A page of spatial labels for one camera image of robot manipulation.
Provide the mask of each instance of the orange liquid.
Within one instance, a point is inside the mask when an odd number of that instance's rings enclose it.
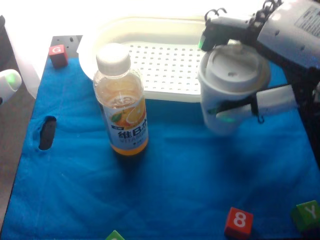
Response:
[[[121,110],[121,108],[129,107],[141,99],[143,96],[143,87],[141,80],[137,76],[129,73],[119,79],[106,78],[101,80],[95,86],[95,95],[102,106]],[[131,100],[129,102],[122,102],[124,96],[130,96]],[[112,144],[110,145],[118,154],[133,156],[142,152],[146,148],[148,141],[149,137],[137,148],[130,150],[124,150]]]

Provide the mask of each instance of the robotic hand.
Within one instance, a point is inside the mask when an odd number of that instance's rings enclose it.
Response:
[[[13,69],[0,72],[0,105],[5,103],[21,86],[20,74]]]
[[[205,30],[199,47],[237,40],[280,66],[296,80],[290,84],[258,91],[241,103],[223,102],[217,119],[243,120],[304,108],[309,115],[320,115],[320,4],[312,0],[267,0],[252,17],[232,18],[224,8],[210,10],[204,17]]]

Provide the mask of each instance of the number 8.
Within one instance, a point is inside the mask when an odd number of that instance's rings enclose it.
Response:
[[[243,212],[237,212],[235,214],[235,219],[233,220],[234,225],[239,228],[243,228],[246,225],[246,215]]]

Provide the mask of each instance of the white background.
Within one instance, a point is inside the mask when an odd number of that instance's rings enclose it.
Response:
[[[36,97],[53,36],[83,35],[108,20],[128,15],[204,16],[224,7],[252,14],[264,0],[2,0],[0,15],[23,81]]]

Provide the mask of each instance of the white cup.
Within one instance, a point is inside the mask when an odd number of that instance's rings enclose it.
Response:
[[[198,71],[206,126],[219,135],[233,133],[242,121],[218,119],[218,107],[225,101],[243,100],[265,89],[270,76],[268,61],[252,47],[230,44],[207,52]]]

